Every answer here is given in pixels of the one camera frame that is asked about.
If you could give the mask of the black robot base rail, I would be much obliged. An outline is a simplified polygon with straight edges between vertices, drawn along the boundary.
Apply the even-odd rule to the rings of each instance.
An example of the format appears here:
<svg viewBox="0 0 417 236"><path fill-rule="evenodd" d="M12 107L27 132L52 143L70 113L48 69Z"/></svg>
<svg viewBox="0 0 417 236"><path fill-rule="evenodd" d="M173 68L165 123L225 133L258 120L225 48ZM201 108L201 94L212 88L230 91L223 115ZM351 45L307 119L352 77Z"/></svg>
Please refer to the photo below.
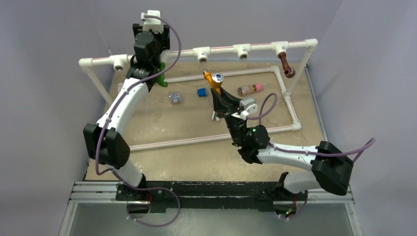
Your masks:
<svg viewBox="0 0 417 236"><path fill-rule="evenodd" d="M296 201L306 199L306 192L293 194L283 184L273 181L146 181L147 191L117 184L116 200L145 202L152 213L177 209L255 209L278 214L294 213Z"/></svg>

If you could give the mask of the pink capped small bottle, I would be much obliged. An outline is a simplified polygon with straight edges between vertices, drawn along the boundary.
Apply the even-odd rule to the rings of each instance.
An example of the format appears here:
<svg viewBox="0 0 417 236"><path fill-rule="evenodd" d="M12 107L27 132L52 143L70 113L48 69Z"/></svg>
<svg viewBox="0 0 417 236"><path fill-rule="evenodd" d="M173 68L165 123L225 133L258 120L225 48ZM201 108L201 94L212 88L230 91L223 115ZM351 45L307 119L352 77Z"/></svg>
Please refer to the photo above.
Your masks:
<svg viewBox="0 0 417 236"><path fill-rule="evenodd" d="M237 92L238 92L239 96L246 96L246 95L251 94L251 93L259 92L262 89L263 89L263 86L259 83L256 83L256 84L252 84L252 85L246 85L246 86L239 87L237 89Z"/></svg>

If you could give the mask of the blue cube block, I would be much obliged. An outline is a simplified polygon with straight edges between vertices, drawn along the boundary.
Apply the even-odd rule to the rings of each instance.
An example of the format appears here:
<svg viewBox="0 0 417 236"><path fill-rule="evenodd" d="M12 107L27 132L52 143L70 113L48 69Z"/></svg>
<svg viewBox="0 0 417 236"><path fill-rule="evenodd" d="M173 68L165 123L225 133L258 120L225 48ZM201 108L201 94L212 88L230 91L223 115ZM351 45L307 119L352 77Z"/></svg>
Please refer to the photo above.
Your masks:
<svg viewBox="0 0 417 236"><path fill-rule="evenodd" d="M206 88L197 89L197 95L199 97L207 97L207 95L208 95L207 89Z"/></svg>

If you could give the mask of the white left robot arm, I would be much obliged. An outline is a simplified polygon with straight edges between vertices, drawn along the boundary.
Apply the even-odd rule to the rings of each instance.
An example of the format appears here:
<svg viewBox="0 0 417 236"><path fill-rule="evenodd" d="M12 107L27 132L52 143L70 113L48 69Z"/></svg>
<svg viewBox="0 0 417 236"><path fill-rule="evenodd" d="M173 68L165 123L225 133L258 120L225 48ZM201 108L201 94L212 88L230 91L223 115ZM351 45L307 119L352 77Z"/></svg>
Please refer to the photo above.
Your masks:
<svg viewBox="0 0 417 236"><path fill-rule="evenodd" d="M145 198L146 179L130 161L130 147L123 138L127 123L139 103L156 84L167 87L165 51L170 49L168 25L156 29L133 24L135 43L134 55L122 89L105 114L95 123L86 124L83 135L88 156L94 161L96 173L102 175L99 165L107 166L124 185L134 201Z"/></svg>

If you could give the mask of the orange water faucet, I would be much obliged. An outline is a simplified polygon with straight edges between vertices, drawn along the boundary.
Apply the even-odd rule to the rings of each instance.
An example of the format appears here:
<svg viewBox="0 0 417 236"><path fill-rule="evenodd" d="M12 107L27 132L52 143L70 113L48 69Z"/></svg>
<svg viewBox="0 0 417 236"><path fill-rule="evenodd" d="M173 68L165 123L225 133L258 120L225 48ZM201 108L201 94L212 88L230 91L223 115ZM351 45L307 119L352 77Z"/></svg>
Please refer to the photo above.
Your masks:
<svg viewBox="0 0 417 236"><path fill-rule="evenodd" d="M203 77L206 79L210 85L210 89L215 91L218 95L222 95L221 86L224 82L224 76L219 72L209 72L207 70L203 71Z"/></svg>

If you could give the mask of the white plastic clip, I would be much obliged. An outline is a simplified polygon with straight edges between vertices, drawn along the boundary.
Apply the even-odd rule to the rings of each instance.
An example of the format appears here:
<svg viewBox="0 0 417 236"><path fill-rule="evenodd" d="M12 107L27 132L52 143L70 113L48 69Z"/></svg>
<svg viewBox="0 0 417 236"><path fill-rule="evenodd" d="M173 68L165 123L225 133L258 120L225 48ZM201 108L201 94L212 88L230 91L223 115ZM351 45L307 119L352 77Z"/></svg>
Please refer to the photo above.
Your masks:
<svg viewBox="0 0 417 236"><path fill-rule="evenodd" d="M218 115L217 115L217 113L215 111L213 111L211 119L213 121L216 121L216 122L219 122L220 121L220 118L218 117Z"/></svg>

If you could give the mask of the small grey blue box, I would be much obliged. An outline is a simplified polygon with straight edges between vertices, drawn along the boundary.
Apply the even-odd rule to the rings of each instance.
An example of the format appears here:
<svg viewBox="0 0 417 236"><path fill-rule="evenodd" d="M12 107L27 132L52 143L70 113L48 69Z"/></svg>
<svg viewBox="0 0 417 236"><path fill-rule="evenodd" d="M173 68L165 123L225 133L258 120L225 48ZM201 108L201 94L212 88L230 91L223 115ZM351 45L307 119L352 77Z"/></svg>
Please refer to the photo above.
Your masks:
<svg viewBox="0 0 417 236"><path fill-rule="evenodd" d="M171 104L181 103L181 95L179 92L172 92L169 94Z"/></svg>

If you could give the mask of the brown water faucet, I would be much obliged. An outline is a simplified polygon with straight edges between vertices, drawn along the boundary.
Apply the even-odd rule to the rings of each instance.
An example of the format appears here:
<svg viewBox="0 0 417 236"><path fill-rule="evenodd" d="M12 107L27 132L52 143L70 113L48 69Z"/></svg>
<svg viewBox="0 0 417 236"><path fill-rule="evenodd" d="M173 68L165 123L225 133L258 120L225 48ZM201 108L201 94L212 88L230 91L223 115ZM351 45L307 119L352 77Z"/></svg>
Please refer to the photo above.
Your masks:
<svg viewBox="0 0 417 236"><path fill-rule="evenodd" d="M281 52L277 55L277 57L281 60L281 64L284 70L284 75L287 78L293 78L296 75L296 71L289 65L286 57L286 52Z"/></svg>

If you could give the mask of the green water faucet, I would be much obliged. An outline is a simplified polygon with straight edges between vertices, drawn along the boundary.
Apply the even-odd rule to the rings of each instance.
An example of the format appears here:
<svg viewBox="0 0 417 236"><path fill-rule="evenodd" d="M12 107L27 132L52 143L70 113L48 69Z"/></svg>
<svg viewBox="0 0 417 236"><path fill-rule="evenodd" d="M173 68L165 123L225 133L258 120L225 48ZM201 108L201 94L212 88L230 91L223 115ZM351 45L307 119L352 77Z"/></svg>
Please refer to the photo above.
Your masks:
<svg viewBox="0 0 417 236"><path fill-rule="evenodd" d="M164 71L164 70L165 70L165 67L166 67L166 63L161 62L161 63L160 63L160 67L159 67L159 69L158 69L158 72L162 72L162 71ZM167 87L168 87L168 83L165 81L165 74L164 74L164 73L160 74L160 75L157 77L157 79L156 79L156 83L157 83L159 86L161 86L161 87L164 87L164 88L167 88Z"/></svg>

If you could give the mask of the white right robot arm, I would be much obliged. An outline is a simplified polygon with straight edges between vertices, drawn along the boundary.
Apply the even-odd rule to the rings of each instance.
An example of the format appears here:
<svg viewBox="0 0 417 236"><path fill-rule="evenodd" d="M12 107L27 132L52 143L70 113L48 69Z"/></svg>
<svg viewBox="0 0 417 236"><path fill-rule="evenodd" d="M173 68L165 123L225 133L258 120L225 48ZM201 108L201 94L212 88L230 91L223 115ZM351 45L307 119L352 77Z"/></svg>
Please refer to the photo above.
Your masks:
<svg viewBox="0 0 417 236"><path fill-rule="evenodd" d="M210 90L214 113L225 120L232 145L249 164L282 164L302 169L300 173L282 174L276 187L277 196L288 200L304 190L322 188L345 196L354 166L332 143L321 141L317 146L290 146L271 142L265 126L247 125L258 110L256 101L239 99L223 88Z"/></svg>

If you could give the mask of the white PVC pipe frame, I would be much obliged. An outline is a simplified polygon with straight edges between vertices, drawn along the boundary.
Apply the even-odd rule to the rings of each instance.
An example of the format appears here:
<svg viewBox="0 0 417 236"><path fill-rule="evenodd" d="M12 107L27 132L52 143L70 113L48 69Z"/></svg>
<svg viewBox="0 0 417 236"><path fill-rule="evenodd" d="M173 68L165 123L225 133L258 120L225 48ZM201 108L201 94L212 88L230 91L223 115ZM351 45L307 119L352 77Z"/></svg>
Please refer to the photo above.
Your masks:
<svg viewBox="0 0 417 236"><path fill-rule="evenodd" d="M251 51L275 51L276 55L281 52L287 52L288 49L292 48L305 48L306 52L299 63L299 67L295 70L296 75L293 77L293 82L289 87L286 87L284 80L282 78L282 73L280 72L277 66L271 66L260 69L247 69L247 70L238 70L238 71L229 71L225 72L224 76L240 76L240 75L249 75L249 74L258 74L258 73L274 73L278 83L280 84L281 93L284 98L284 101L289 109L289 113L292 118L292 125L289 126L280 126L268 129L269 133L278 133L284 131L297 131L301 129L301 123L297 117L295 109L291 101L291 92L294 89L297 81L299 80L299 74L307 66L308 60L315 51L318 45L318 40L305 39L302 41L277 41L270 43L262 44L237 44L232 46L222 46L222 47L198 47L189 50L182 51L164 51L161 54L161 62L166 63L168 59L174 58L178 60L181 57L196 57L197 61L204 63L208 61L208 56L211 54L225 54L225 53L236 53L241 60L244 60L248 57L249 52ZM124 114L131 115L136 108L137 104L144 99L144 97L149 93L149 89L146 83L140 83L138 79L132 79L128 77L123 82L121 90L119 91L115 100L113 100L107 90L103 87L102 83L99 81L97 75L93 71L93 67L96 65L105 65L112 64L114 68L123 66L123 64L129 62L133 58L132 55L113 55L106 58L84 58L79 60L80 67L86 72L89 78L94 83L95 87L99 90L100 94L110 105L108 111L105 115L100 118L97 124L87 125L84 129L84 138L86 141L86 146L88 152L95 152L97 147L103 146L104 148L113 148L113 147L124 147L126 143L121 137L120 131L112 131L114 128L125 129L125 124L128 122L128 119L123 118ZM105 134L109 133L111 135L115 134L114 137L110 139L109 144L102 145L99 136L95 132L104 131Z"/></svg>

